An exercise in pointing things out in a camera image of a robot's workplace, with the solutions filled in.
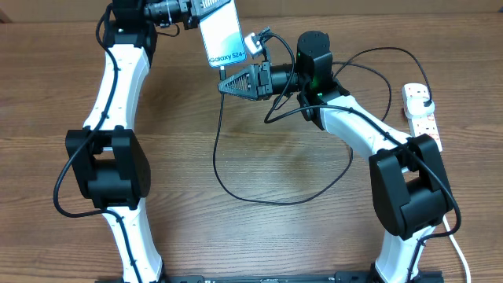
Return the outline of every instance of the white power strip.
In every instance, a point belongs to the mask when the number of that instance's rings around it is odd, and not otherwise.
[[[439,128],[437,127],[435,115],[433,114],[435,111],[435,104],[431,103],[429,107],[424,106],[424,102],[427,101],[429,97],[428,88],[420,83],[407,83],[402,88],[403,110],[409,121],[410,135],[417,137],[422,134],[428,134],[435,139],[439,146],[439,151],[442,152]],[[450,230],[446,216],[443,216],[442,221],[446,230]],[[454,239],[454,236],[450,235],[449,238],[463,263],[464,272],[466,273],[466,282],[471,283],[472,276],[470,274],[468,262],[457,244],[456,239]]]

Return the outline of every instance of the power strip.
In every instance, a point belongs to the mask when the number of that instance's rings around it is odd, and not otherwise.
[[[410,135],[417,137],[428,134],[437,142],[439,151],[442,152],[439,128],[433,114],[435,105],[424,107],[424,102],[429,97],[428,88],[420,83],[407,83],[402,88],[403,110],[409,121]]]

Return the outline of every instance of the white cable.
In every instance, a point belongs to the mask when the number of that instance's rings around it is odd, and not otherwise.
[[[447,217],[444,215],[443,216],[443,225],[446,227],[446,231],[450,230],[449,223],[447,222]],[[459,255],[459,258],[461,259],[461,262],[463,263],[464,267],[464,273],[466,274],[466,283],[472,283],[472,276],[470,275],[470,267],[468,267],[468,262],[466,261],[466,258],[463,255],[463,252],[461,251],[461,248],[456,242],[456,239],[454,239],[454,235],[449,235],[450,240],[453,242],[453,246],[456,249],[457,254]]]

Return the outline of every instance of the table surface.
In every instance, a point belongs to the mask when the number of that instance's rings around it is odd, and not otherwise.
[[[270,25],[295,48],[309,30],[327,32],[336,60],[377,46],[400,46],[420,59],[437,105],[443,161],[463,215],[456,238],[474,281],[503,276],[503,15],[413,15],[243,19],[243,33]],[[101,83],[104,53],[95,23],[0,24],[0,281],[91,282],[120,277],[122,265],[101,216],[66,219],[52,200],[68,156],[64,136],[79,129]],[[288,62],[270,41],[274,63]],[[358,63],[393,87],[387,123],[408,130],[401,88],[423,79],[403,53],[366,54]],[[231,68],[229,73],[238,68]],[[348,68],[341,83],[382,116],[387,87]],[[330,274],[367,270],[384,229],[372,205],[369,169],[356,156],[329,191],[307,204],[274,207],[227,195],[211,167],[220,95],[198,31],[159,37],[141,91],[136,133],[152,168],[147,208],[169,274],[204,276]],[[346,166],[348,147],[298,114],[270,125],[270,101],[226,100],[218,169],[229,189],[261,200],[301,200]],[[286,108],[295,108],[295,99]],[[92,209],[72,172],[61,203]],[[453,214],[449,214],[453,225]],[[447,239],[429,241],[420,263],[447,282],[464,274]]]

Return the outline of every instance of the smartphone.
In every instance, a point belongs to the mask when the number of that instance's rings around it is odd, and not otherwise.
[[[217,68],[246,60],[246,50],[234,0],[201,20],[200,30],[211,67]]]

